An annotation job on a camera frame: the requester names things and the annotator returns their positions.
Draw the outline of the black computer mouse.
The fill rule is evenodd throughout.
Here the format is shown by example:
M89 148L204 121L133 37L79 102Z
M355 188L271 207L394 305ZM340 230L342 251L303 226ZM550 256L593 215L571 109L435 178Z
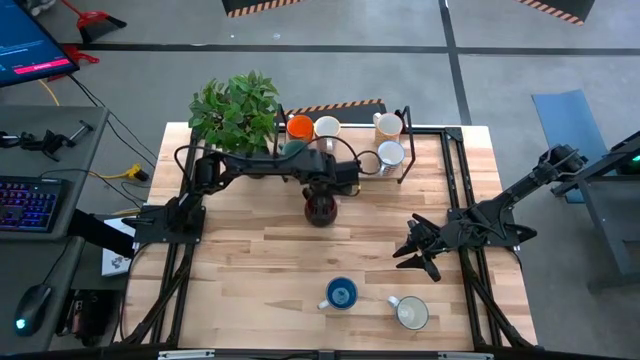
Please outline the black computer mouse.
M18 336L28 337L35 334L44 321L53 289L40 283L29 287L20 299L15 315L15 332Z

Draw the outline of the orange-inside mug white handle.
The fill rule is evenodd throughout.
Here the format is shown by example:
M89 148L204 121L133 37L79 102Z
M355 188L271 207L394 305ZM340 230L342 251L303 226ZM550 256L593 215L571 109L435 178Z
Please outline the orange-inside mug white handle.
M313 120L306 115L291 115L286 124L287 138L310 142L314 135Z

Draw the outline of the computer monitor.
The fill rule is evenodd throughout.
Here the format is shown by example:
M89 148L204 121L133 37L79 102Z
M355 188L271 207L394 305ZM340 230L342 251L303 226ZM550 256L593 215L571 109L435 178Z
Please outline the computer monitor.
M18 0L0 0L0 88L78 70L79 65Z

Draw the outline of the green plant black pot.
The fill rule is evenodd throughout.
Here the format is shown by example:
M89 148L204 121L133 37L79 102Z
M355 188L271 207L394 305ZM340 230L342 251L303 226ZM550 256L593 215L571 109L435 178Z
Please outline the green plant black pot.
M278 91L260 72L212 79L193 95L189 126L206 144L236 155L267 154L276 134Z

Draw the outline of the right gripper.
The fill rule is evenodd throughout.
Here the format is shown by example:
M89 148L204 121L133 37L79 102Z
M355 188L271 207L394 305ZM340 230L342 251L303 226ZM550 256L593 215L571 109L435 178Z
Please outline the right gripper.
M441 280L441 274L434 264L432 253L449 252L466 246L472 233L472 224L467 220L456 220L439 227L417 213L411 215L409 228L413 240L433 240L426 247L413 240L407 240L392 255L400 258L411 255L396 265L398 269L421 269L434 281Z

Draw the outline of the white mug blue leaf pattern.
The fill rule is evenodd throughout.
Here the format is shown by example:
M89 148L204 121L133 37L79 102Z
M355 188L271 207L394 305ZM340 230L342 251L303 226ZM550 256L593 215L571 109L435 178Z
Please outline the white mug blue leaf pattern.
M396 141L387 140L382 142L377 147L376 153L380 162L378 176L390 176L402 165L405 159L405 150Z

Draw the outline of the cream mug orange pattern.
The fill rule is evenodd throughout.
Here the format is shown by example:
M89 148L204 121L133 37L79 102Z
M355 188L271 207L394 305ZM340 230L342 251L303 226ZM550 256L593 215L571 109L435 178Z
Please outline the cream mug orange pattern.
M335 147L336 138L339 136L341 124L332 116L322 116L314 123L314 133L317 138L316 145L320 151L331 153Z

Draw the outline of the teal mug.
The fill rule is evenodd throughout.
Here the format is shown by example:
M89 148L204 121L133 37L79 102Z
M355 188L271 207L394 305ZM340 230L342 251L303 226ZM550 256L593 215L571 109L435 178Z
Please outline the teal mug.
M306 141L302 140L290 140L284 144L280 144L280 152L279 154L282 157L288 157L296 153L300 149L304 149L307 146Z

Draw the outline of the black angled block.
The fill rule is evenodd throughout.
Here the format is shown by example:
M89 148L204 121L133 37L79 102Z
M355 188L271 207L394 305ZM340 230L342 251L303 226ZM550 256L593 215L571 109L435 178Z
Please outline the black angled block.
M93 245L110 250L125 258L132 258L135 253L132 236L78 209L71 217L67 235L81 237Z

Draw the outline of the black box under desk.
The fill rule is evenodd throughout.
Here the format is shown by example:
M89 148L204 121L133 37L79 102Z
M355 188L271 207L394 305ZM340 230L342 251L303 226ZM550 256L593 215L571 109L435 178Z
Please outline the black box under desk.
M74 339L83 347L100 346L109 325L115 322L121 293L113 290L72 289L66 295L55 329L55 336Z

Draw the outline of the dark red round mug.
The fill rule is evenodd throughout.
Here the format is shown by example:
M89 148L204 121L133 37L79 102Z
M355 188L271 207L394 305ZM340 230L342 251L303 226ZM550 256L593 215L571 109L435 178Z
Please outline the dark red round mug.
M304 214L306 220L315 227L327 227L334 223L338 205L332 195L312 194L306 199Z

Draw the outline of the white mug red lattice pattern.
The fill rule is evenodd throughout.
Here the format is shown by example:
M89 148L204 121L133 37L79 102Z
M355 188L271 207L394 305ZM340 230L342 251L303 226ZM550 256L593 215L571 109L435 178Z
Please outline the white mug red lattice pattern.
M373 115L374 144L381 145L385 141L398 142L403 130L403 121L394 113L375 113Z

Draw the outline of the black clamp tool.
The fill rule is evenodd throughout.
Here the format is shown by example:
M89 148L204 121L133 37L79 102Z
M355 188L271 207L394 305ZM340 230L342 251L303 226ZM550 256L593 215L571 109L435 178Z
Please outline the black clamp tool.
M35 151L44 154L49 159L58 162L55 153L62 147L73 148L82 135L94 131L94 127L84 120L80 120L81 127L70 137L47 130L42 139L37 139L33 134L22 132L20 135L10 135L0 131L0 148L20 148L26 151Z

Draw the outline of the grey desk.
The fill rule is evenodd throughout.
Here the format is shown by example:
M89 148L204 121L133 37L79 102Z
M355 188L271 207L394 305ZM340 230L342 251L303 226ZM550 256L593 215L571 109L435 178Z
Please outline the grey desk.
M0 176L48 177L68 181L56 224L50 233L0 230L0 356L41 352L49 348L85 242L66 229L82 192L86 172L98 148L108 112L100 107L0 105L0 130L42 136L48 130L67 137L86 122L93 127L72 148L62 147L50 159L41 152L0 149ZM34 334L16 334L15 312L28 288L52 288L44 320Z

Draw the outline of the grey-white mug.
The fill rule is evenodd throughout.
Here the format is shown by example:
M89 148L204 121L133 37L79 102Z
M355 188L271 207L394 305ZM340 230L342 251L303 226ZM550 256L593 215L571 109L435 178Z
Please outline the grey-white mug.
M429 309L426 303L418 297L397 298L389 296L387 302L391 306L396 320L404 328L417 331L427 325L430 317Z

